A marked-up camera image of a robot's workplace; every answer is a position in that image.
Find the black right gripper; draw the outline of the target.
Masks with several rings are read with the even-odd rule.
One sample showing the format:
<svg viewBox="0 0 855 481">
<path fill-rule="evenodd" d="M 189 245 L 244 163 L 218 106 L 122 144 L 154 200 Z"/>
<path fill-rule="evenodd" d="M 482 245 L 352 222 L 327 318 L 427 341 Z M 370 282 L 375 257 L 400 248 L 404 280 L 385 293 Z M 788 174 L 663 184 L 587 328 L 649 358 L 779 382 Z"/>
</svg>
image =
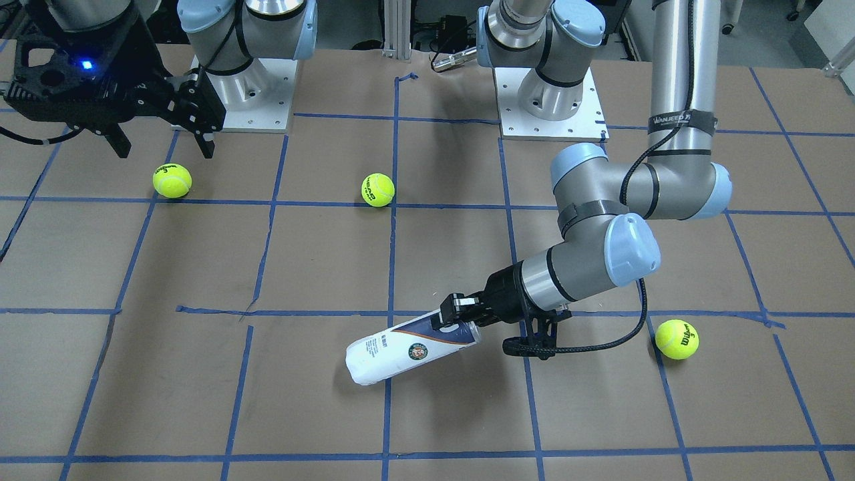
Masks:
<svg viewBox="0 0 855 481">
<path fill-rule="evenodd" d="M 136 116 L 165 116 L 211 159 L 214 133 L 226 115 L 207 73 L 171 77 L 138 13 L 120 13 L 82 31 L 66 31 L 48 13 L 34 13 L 17 40 L 12 106 L 31 121 L 90 128 L 122 159 L 132 144 L 120 123 Z"/>
</svg>

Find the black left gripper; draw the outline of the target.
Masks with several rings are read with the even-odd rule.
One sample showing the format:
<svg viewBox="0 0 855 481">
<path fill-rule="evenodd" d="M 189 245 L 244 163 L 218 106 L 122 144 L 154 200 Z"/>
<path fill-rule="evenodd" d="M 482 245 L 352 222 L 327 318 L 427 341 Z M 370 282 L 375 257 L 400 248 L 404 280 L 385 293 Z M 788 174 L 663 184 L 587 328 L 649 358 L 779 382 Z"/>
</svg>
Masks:
<svg viewBox="0 0 855 481">
<path fill-rule="evenodd" d="M 485 327 L 495 323 L 519 323 L 534 308 L 522 280 L 522 262 L 491 274 L 475 295 L 450 293 L 441 303 L 438 329 L 473 322 Z"/>
</svg>

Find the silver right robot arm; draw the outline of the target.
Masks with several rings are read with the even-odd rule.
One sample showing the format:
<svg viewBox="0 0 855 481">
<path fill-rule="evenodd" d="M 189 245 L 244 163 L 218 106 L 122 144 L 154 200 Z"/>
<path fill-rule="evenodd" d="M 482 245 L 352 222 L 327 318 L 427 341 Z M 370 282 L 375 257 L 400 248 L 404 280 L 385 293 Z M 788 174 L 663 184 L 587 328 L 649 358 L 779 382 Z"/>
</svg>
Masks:
<svg viewBox="0 0 855 481">
<path fill-rule="evenodd" d="M 314 1 L 180 1 L 180 27 L 194 51 L 190 70 L 170 73 L 132 1 L 23 1 L 33 28 L 19 36 L 3 100 L 67 134 L 9 139 L 55 145 L 90 131 L 120 158 L 132 145 L 122 124 L 161 118 L 192 134 L 205 158 L 214 134 L 287 131 L 299 62 L 317 42 Z"/>
</svg>

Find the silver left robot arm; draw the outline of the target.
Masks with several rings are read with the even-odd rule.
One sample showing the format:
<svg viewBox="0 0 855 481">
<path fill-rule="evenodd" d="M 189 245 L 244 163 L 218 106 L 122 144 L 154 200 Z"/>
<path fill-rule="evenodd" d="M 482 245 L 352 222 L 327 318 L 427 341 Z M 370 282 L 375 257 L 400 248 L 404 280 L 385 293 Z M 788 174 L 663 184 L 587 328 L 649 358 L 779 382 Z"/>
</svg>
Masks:
<svg viewBox="0 0 855 481">
<path fill-rule="evenodd" d="M 452 293 L 433 329 L 515 323 L 639 283 L 659 268 L 650 219 L 717 216 L 732 182 L 711 159 L 719 1 L 653 1 L 655 16 L 648 146 L 634 162 L 577 143 L 552 161 L 561 243 L 495 272 L 470 295 Z M 523 112 L 564 121 L 583 103 L 584 79 L 605 37 L 604 15 L 587 1 L 494 1 L 480 8 L 476 57 L 483 67 L 524 68 Z"/>
</svg>

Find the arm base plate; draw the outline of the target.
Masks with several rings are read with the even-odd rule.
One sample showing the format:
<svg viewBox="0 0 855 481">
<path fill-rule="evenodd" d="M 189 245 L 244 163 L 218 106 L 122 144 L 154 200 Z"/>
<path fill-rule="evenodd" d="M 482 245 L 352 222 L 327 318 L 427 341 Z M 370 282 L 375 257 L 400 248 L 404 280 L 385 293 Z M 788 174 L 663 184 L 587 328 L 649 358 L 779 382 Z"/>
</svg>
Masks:
<svg viewBox="0 0 855 481">
<path fill-rule="evenodd" d="M 601 99 L 587 70 L 583 82 L 554 86 L 532 68 L 494 68 L 500 128 L 505 140 L 607 141 Z"/>
<path fill-rule="evenodd" d="M 227 55 L 208 72 L 226 109 L 223 132 L 286 134 L 299 61 Z"/>
</svg>

